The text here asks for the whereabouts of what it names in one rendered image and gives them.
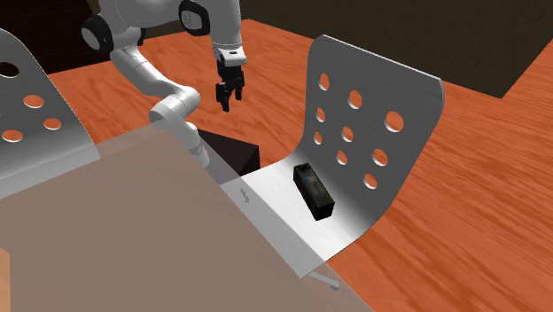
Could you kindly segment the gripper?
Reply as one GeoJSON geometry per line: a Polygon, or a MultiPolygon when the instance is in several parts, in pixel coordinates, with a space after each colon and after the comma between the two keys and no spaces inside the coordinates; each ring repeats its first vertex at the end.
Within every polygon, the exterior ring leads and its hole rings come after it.
{"type": "Polygon", "coordinates": [[[245,87],[245,77],[241,66],[225,66],[220,60],[217,61],[217,73],[222,81],[215,85],[216,101],[222,106],[225,113],[230,111],[230,95],[234,88],[235,98],[242,100],[242,91],[245,87]]]}

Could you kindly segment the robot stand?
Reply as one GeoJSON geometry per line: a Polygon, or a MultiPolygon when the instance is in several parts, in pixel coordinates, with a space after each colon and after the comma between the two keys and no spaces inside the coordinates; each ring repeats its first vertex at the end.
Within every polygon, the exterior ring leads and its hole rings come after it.
{"type": "Polygon", "coordinates": [[[260,148],[257,144],[202,129],[199,135],[240,176],[261,168],[260,148]]]}

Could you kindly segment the dark rectangular box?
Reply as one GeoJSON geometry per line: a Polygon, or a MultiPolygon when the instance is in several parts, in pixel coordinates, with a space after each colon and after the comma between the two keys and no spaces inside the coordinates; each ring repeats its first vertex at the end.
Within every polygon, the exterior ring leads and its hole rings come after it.
{"type": "Polygon", "coordinates": [[[309,163],[294,166],[292,179],[316,221],[332,215],[335,201],[309,163]]]}

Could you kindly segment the silver metal chair with holes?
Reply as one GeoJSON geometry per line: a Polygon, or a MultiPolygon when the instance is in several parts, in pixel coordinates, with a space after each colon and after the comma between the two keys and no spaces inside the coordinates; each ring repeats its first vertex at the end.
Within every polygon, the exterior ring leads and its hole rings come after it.
{"type": "Polygon", "coordinates": [[[440,78],[328,35],[308,53],[305,123],[282,160],[222,185],[304,277],[351,245],[392,205],[444,106],[440,78]],[[292,179],[309,164],[334,200],[316,220],[292,179]]]}
{"type": "Polygon", "coordinates": [[[100,159],[73,109],[15,35],[0,28],[0,199],[100,159]]]}

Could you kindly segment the translucent glass table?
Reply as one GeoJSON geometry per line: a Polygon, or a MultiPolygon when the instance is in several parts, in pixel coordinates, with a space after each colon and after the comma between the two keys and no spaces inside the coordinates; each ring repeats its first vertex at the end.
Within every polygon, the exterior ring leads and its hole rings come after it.
{"type": "Polygon", "coordinates": [[[372,312],[300,277],[178,139],[146,126],[0,199],[0,312],[372,312]]]}

